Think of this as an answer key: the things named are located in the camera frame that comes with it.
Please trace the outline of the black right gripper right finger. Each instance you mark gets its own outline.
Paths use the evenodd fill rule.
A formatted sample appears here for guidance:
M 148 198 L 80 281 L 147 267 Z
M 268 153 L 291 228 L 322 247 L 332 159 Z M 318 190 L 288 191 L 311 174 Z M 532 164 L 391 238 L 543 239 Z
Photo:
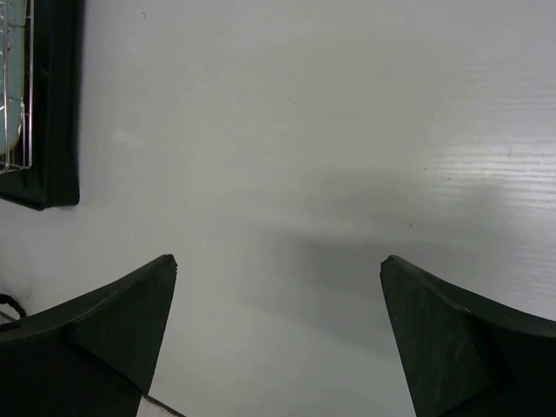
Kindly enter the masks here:
M 555 323 L 396 255 L 381 286 L 418 416 L 553 416 Z

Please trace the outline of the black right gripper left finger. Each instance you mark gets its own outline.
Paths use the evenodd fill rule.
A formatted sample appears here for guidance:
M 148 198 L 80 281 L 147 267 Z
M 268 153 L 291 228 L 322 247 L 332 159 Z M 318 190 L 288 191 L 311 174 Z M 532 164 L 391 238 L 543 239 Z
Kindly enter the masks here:
M 177 263 L 161 255 L 108 285 L 1 326 L 3 416 L 134 416 L 149 393 Z

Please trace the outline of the light green oval plate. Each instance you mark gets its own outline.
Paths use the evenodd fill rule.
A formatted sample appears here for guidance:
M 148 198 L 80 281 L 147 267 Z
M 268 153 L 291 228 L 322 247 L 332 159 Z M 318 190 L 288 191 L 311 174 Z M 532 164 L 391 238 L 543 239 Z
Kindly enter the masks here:
M 1 2 L 1 154 L 19 141 L 25 90 L 27 2 Z

